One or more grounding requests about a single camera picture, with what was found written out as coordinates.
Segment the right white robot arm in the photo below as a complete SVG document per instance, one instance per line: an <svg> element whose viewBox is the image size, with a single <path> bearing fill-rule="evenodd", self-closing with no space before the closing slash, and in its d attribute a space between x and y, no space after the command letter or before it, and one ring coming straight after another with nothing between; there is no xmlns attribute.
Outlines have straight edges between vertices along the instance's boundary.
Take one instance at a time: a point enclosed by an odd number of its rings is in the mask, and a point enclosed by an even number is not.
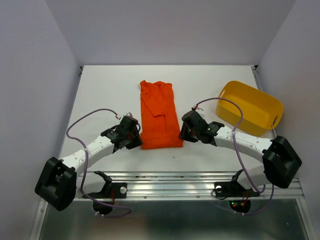
<svg viewBox="0 0 320 240"><path fill-rule="evenodd" d="M182 122L180 139L231 149L237 155L245 154L261 163L251 169L242 168L222 188L235 195L267 184L287 189L302 165L302 160L285 137L270 139L236 132L220 122L207 123L195 110L184 114Z"/></svg>

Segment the orange t shirt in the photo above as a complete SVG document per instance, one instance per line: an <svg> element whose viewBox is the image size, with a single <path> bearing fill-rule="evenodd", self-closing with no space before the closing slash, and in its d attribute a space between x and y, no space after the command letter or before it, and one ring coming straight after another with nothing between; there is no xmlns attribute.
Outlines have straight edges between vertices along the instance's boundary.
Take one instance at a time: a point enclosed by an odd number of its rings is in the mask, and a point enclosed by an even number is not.
<svg viewBox="0 0 320 240"><path fill-rule="evenodd" d="M140 111L143 150L183 147L171 83L141 81Z"/></svg>

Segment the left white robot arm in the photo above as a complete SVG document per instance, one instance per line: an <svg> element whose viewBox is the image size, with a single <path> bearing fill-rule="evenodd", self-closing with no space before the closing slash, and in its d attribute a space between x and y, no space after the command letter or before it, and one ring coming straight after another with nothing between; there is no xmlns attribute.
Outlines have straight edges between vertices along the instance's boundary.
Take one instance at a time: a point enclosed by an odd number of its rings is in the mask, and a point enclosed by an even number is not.
<svg viewBox="0 0 320 240"><path fill-rule="evenodd" d="M112 128L103 131L93 142L61 159L48 159L35 185L35 193L58 211L66 209L75 198L85 194L110 197L116 193L112 179L102 171L88 175L87 170L103 158L126 148L142 145L139 122L125 115Z"/></svg>

